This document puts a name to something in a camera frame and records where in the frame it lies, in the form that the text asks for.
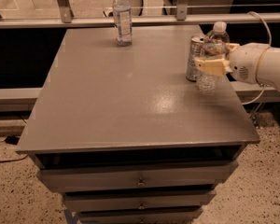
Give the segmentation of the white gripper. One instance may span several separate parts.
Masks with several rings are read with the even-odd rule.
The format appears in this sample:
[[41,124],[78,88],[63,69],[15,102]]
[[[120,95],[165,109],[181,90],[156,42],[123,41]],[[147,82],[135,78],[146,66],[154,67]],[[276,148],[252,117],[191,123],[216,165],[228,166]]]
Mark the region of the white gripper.
[[230,43],[230,61],[225,58],[195,58],[194,62],[199,71],[208,75],[222,77],[231,73],[236,81],[257,84],[259,61],[269,47],[269,44],[262,43],[248,43],[242,46],[238,43]]

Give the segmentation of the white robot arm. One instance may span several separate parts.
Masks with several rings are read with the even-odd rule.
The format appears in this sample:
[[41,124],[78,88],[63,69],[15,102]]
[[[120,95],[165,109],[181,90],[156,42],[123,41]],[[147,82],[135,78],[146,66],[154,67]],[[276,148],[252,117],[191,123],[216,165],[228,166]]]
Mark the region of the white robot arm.
[[203,45],[203,54],[194,59],[197,69],[207,75],[221,77],[226,73],[240,82],[263,84],[280,92],[280,48],[269,44],[229,44],[227,55]]

